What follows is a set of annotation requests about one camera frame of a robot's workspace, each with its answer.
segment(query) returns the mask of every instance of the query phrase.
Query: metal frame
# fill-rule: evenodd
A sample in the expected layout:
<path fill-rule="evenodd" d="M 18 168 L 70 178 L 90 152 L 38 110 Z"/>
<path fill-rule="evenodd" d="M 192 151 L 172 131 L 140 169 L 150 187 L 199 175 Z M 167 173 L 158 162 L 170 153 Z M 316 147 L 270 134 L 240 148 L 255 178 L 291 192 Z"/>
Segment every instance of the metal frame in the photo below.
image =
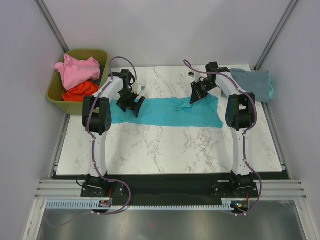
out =
<path fill-rule="evenodd" d="M 68 45 L 65 42 L 61 32 L 59 31 L 55 21 L 53 20 L 50 11 L 43 2 L 43 0 L 34 0 L 39 7 L 42 15 L 44 16 L 47 24 L 49 25 L 52 33 L 60 44 L 64 52 L 69 51 Z M 284 26 L 286 25 L 289 17 L 293 13 L 295 7 L 297 6 L 299 0 L 291 0 L 288 7 L 284 11 L 279 23 L 277 24 L 271 38 L 269 39 L 263 53 L 261 54 L 257 64 L 254 67 L 255 71 L 258 71 L 263 63 L 265 62 L 267 56 L 269 55 L 272 47 L 274 46 L 276 40 L 278 39 L 280 33 L 282 32 Z M 271 135 L 275 144 L 277 154 L 279 156 L 279 161 L 282 165 L 283 170 L 287 170 L 285 154 L 282 151 L 281 142 L 278 137 L 277 128 L 268 104 L 262 104 L 266 119 L 271 131 Z M 54 172 L 57 170 L 57 166 L 60 160 L 61 151 L 63 148 L 65 135 L 68 129 L 70 116 L 66 115 L 63 121 L 61 135 L 57 143 L 57 147 L 54 152 L 54 158 L 52 160 L 52 168 L 49 174 L 49 178 L 52 178 Z M 314 224 L 313 218 L 311 217 L 311 210 L 307 202 L 307 196 L 305 194 L 304 188 L 301 181 L 299 180 L 263 180 L 262 181 L 262 201 L 282 201 L 282 200 L 293 200 L 295 201 L 298 215 L 305 233 L 307 240 L 317 240 L 319 239 L 319 234 L 317 233 L 316 225 Z M 83 200 L 88 201 L 90 198 L 81 198 L 81 188 L 75 184 L 74 180 L 41 180 L 38 190 L 36 192 L 34 204 L 32 207 L 31 214 L 29 216 L 28 224 L 23 235 L 24 240 L 35 240 L 37 239 L 41 221 L 44 216 L 44 210 L 47 206 L 48 200 Z M 224 199 L 224 201 L 236 201 L 236 198 Z M 152 209 L 150 206 L 141 206 L 136 209 Z"/>
<path fill-rule="evenodd" d="M 265 46 L 262 55 L 260 56 L 258 62 L 256 63 L 255 67 L 253 68 L 255 71 L 259 71 L 261 66 L 264 64 L 267 56 L 269 55 L 272 47 L 275 45 L 276 40 L 278 39 L 280 33 L 284 29 L 289 17 L 293 13 L 295 7 L 297 6 L 300 0 L 291 0 L 289 5 L 286 7 L 279 23 L 277 24 L 271 38 L 269 39 L 267 45 Z"/>
<path fill-rule="evenodd" d="M 297 207 L 298 215 L 303 227 L 307 240 L 318 240 L 319 234 L 317 227 L 314 225 L 311 217 L 310 208 L 307 202 L 307 196 L 300 180 L 263 180 L 262 181 L 262 197 L 261 201 L 294 201 Z M 98 200 L 106 200 L 105 198 L 81 198 L 81 188 L 75 184 L 74 180 L 41 180 L 36 192 L 34 204 L 29 216 L 28 224 L 23 235 L 23 240 L 35 240 L 38 237 L 41 222 L 44 217 L 44 211 L 50 200 L 61 200 L 72 204 L 73 202 L 94 202 Z M 242 199 L 226 198 L 223 199 L 222 207 L 218 206 L 176 206 L 176 207 L 152 207 L 152 206 L 134 206 L 128 210 L 224 210 L 230 206 L 230 201 Z"/>
<path fill-rule="evenodd" d="M 42 13 L 46 23 L 49 25 L 54 37 L 58 41 L 60 47 L 63 49 L 63 51 L 66 53 L 69 51 L 69 47 L 62 37 L 61 32 L 59 31 L 54 19 L 52 18 L 46 4 L 44 3 L 43 0 L 34 0 L 35 4 L 38 6 L 40 9 L 40 12 Z"/>
<path fill-rule="evenodd" d="M 74 180 L 41 180 L 35 194 L 36 200 L 90 200 L 91 198 L 81 197 L 81 187 Z M 307 199 L 303 185 L 300 180 L 263 180 L 262 201 L 278 200 L 305 200 Z M 225 200 L 243 200 L 238 198 L 225 198 Z"/>

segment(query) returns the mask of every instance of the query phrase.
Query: white marble tabletop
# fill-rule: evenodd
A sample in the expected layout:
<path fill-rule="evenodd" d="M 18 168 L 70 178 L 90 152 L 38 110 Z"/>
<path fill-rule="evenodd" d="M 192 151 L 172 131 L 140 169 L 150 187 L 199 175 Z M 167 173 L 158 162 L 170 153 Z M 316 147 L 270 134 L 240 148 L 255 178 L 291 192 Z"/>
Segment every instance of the white marble tabletop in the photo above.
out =
<path fill-rule="evenodd" d="M 248 65 L 223 67 L 250 71 Z M 205 70 L 204 66 L 195 68 Z M 146 98 L 185 98 L 191 95 L 192 79 L 186 66 L 137 67 L 136 71 L 137 83 L 145 86 L 142 95 Z M 218 114 L 224 122 L 222 129 L 112 124 L 106 139 L 108 174 L 229 173 L 233 164 L 233 139 L 225 121 L 227 99 L 221 97 L 219 88 L 210 93 L 219 99 Z M 258 172 L 281 172 L 261 103 L 257 102 L 256 107 L 258 120 L 251 130 L 249 142 L 251 165 Z M 82 126 L 82 117 L 71 116 L 57 175 L 88 174 L 90 139 Z"/>

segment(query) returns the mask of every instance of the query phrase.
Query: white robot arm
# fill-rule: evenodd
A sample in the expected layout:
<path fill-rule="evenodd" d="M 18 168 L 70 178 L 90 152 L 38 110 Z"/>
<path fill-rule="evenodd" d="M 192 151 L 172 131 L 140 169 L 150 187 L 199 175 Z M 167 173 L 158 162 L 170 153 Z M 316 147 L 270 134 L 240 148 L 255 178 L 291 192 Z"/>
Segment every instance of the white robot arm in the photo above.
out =
<path fill-rule="evenodd" d="M 135 102 L 141 88 L 135 84 L 135 78 L 129 70 L 123 69 L 120 73 L 113 72 L 113 79 L 109 76 L 105 85 L 94 95 L 86 96 L 83 100 L 82 125 L 86 128 L 93 102 L 95 98 L 98 98 L 95 106 L 99 108 L 99 113 L 93 113 L 89 123 L 89 131 L 95 138 L 95 147 L 90 153 L 90 159 L 94 159 L 95 162 L 91 162 L 89 169 L 89 174 L 93 177 L 99 177 L 94 163 L 103 176 L 108 172 L 106 165 L 106 137 L 112 123 L 110 102 L 117 94 L 120 94 L 120 99 L 116 104 L 124 112 L 129 109 L 138 117 L 141 105 L 145 100 L 145 97 L 142 96 L 138 102 Z"/>
<path fill-rule="evenodd" d="M 208 91 L 219 87 L 228 98 L 225 121 L 231 128 L 233 138 L 233 165 L 231 170 L 231 188 L 252 188 L 255 183 L 252 178 L 249 159 L 250 129 L 257 117 L 254 112 L 255 95 L 247 93 L 232 78 L 228 68 L 219 68 L 217 62 L 205 66 L 207 78 L 201 78 L 191 83 L 193 104 L 208 95 Z"/>

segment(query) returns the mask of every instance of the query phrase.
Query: white wall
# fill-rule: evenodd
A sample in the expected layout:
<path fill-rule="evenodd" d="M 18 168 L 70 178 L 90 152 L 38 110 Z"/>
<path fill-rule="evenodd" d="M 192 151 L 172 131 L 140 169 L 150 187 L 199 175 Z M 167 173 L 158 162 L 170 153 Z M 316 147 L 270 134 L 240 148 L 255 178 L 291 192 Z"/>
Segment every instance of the white wall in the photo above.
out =
<path fill-rule="evenodd" d="M 290 0 L 44 0 L 70 49 L 135 66 L 255 65 Z M 127 66 L 122 60 L 114 66 Z"/>
<path fill-rule="evenodd" d="M 33 0 L 0 1 L 0 239 L 22 237 L 64 114 L 46 100 L 63 52 Z"/>
<path fill-rule="evenodd" d="M 320 1 L 302 0 L 268 56 L 274 80 L 270 102 L 287 164 L 320 225 Z"/>

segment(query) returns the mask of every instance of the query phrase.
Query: plastic basket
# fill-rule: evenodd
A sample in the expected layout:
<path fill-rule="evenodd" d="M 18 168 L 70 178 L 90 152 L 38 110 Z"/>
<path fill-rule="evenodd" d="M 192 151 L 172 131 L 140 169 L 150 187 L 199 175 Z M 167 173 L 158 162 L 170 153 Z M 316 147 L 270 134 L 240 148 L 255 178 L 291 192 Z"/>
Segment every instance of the plastic basket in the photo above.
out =
<path fill-rule="evenodd" d="M 71 57 L 78 60 L 88 60 L 93 57 L 97 60 L 101 67 L 104 67 L 100 87 L 107 81 L 109 75 L 109 56 L 105 51 L 97 49 L 74 49 L 67 52 Z M 65 61 L 64 57 L 61 58 L 61 63 Z M 64 101 L 62 95 L 66 92 L 60 73 L 55 71 L 48 91 L 46 92 L 47 99 L 61 108 L 69 115 L 82 115 L 82 102 L 77 101 Z"/>

